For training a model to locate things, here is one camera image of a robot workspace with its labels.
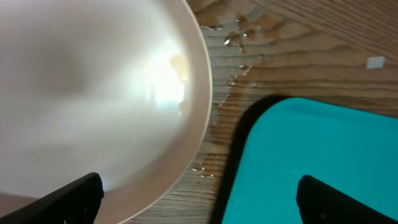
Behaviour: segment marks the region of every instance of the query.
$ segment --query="wood grain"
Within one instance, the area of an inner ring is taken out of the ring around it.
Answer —
[[[182,179],[132,223],[208,223],[235,125],[265,96],[398,117],[397,1],[188,2],[211,58],[210,125]],[[367,70],[367,59],[376,56],[386,57],[384,67]]]

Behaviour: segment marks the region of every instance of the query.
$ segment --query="teal cutting board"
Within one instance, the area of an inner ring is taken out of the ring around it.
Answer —
[[[302,223],[303,175],[398,220],[398,119],[303,98],[275,104],[249,133],[223,224]]]

